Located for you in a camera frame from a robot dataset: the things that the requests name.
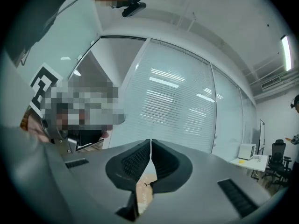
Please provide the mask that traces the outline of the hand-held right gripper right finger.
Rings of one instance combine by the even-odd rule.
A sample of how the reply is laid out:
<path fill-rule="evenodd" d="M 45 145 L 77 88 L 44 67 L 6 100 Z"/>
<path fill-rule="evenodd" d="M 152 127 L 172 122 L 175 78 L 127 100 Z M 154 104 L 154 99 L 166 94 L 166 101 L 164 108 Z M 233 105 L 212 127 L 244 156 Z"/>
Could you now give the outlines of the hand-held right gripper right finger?
<path fill-rule="evenodd" d="M 237 166 L 215 155 L 152 140 L 157 180 L 142 224 L 232 224 L 265 204 L 270 195 Z"/>

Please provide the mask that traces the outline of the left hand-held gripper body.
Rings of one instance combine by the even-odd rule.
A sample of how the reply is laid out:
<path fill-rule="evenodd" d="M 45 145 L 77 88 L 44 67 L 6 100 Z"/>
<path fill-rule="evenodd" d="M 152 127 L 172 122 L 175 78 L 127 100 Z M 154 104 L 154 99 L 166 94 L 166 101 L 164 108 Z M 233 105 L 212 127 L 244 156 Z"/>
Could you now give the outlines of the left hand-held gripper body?
<path fill-rule="evenodd" d="M 69 78 L 43 65 L 31 82 L 30 102 L 43 133 L 62 153 L 73 154 L 103 140 L 103 133 L 122 124 L 118 88 L 103 69 L 81 63 Z"/>

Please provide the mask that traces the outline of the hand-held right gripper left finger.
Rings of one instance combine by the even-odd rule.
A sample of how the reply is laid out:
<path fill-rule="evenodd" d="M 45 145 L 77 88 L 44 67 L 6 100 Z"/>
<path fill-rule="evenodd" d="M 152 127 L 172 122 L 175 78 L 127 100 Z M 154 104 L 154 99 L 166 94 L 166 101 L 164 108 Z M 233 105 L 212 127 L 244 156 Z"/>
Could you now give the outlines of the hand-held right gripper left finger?
<path fill-rule="evenodd" d="M 139 217 L 136 185 L 150 161 L 150 140 L 61 157 L 47 150 L 48 164 L 76 220 L 134 222 Z"/>

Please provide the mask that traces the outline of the person's left hand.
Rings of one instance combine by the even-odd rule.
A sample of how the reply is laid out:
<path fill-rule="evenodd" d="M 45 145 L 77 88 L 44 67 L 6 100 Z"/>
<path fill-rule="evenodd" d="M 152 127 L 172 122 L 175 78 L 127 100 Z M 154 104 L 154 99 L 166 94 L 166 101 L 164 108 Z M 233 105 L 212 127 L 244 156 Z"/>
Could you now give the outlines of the person's left hand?
<path fill-rule="evenodd" d="M 43 127 L 39 120 L 37 120 L 35 117 L 30 115 L 28 117 L 28 125 L 27 125 L 28 132 L 35 136 L 39 141 L 50 143 L 50 139 L 46 135 L 46 133 L 43 130 Z"/>

